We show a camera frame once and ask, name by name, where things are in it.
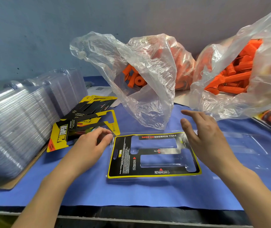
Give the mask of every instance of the wall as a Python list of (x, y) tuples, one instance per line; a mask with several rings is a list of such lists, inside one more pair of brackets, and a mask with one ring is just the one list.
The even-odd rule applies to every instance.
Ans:
[(131, 37), (165, 33), (193, 54), (271, 11), (271, 0), (0, 0), (0, 80), (54, 68), (99, 75), (69, 42), (90, 31)]

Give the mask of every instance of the cardboard sheet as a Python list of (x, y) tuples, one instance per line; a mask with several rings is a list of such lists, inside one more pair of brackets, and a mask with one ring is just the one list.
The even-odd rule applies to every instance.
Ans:
[[(180, 110), (189, 109), (175, 105), (166, 131), (180, 130)], [(141, 126), (122, 105), (115, 108), (115, 114), (122, 133), (157, 131)], [(187, 117), (196, 130), (194, 122)], [(223, 120), (219, 122), (222, 131), (262, 134), (271, 139), (271, 133), (262, 129), (251, 119)], [(20, 182), (10, 191), (0, 191), (0, 206), (26, 206), (39, 188), (42, 179), (49, 174), (69, 151), (69, 147), (57, 152), (44, 152)], [(240, 154), (238, 158), (250, 167), (259, 161), (261, 168), (255, 169), (271, 190), (271, 153), (268, 155)], [(62, 205), (65, 206), (155, 206), (191, 207), (201, 209), (242, 210), (230, 190), (202, 162), (202, 174), (198, 176), (174, 177), (164, 181), (107, 182), (110, 148), (107, 147), (99, 161), (81, 175), (68, 189)]]

